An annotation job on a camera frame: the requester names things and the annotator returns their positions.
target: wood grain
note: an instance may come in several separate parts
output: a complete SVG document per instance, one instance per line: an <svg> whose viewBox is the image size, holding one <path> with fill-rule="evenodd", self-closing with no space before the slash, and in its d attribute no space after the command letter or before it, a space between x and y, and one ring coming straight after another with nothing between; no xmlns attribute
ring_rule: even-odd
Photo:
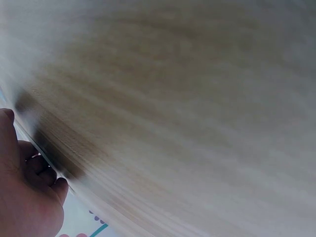
<svg viewBox="0 0 316 237"><path fill-rule="evenodd" d="M121 236L316 235L316 5L1 0L17 121Z"/></svg>

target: wooden board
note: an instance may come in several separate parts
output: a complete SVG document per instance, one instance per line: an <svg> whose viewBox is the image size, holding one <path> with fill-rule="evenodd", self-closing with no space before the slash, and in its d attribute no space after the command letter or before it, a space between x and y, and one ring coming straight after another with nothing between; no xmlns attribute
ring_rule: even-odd
<svg viewBox="0 0 316 237"><path fill-rule="evenodd" d="M0 86L122 236L316 235L313 1L1 0Z"/></svg>

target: hand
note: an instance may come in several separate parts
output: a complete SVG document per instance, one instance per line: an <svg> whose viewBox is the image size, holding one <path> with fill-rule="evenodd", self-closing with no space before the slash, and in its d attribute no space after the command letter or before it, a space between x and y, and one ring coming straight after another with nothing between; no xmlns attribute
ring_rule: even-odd
<svg viewBox="0 0 316 237"><path fill-rule="evenodd" d="M12 110L0 109L0 236L54 237L63 220L67 181L31 143L17 141Z"/></svg>

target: finger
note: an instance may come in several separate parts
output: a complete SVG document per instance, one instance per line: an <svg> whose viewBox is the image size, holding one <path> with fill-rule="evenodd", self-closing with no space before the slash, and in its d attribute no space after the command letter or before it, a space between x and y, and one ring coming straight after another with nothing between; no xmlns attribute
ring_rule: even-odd
<svg viewBox="0 0 316 237"><path fill-rule="evenodd" d="M51 186L51 188L58 195L60 199L60 203L63 205L66 200L66 196L68 192L67 180L64 178L59 178L57 179L55 184Z"/></svg>
<svg viewBox="0 0 316 237"><path fill-rule="evenodd" d="M57 179L57 173L55 170L53 170L51 167L49 167L46 170L44 170L42 173L40 173L39 177L42 178L42 180L48 186L52 186Z"/></svg>
<svg viewBox="0 0 316 237"><path fill-rule="evenodd" d="M1 109L1 110L7 115L7 117L10 119L10 121L13 124L13 122L14 122L14 112L13 112L13 110L11 110L11 109Z"/></svg>
<svg viewBox="0 0 316 237"><path fill-rule="evenodd" d="M39 152L36 150L36 148L30 142L18 141L18 144L20 147L21 160L28 160L28 159L32 158L33 156L36 156L39 154Z"/></svg>
<svg viewBox="0 0 316 237"><path fill-rule="evenodd" d="M6 168L19 169L21 162L13 121L12 110L0 109L0 162L10 166Z"/></svg>
<svg viewBox="0 0 316 237"><path fill-rule="evenodd" d="M36 174L39 174L46 170L49 166L47 161L42 156L36 156L26 161L28 169L33 170Z"/></svg>

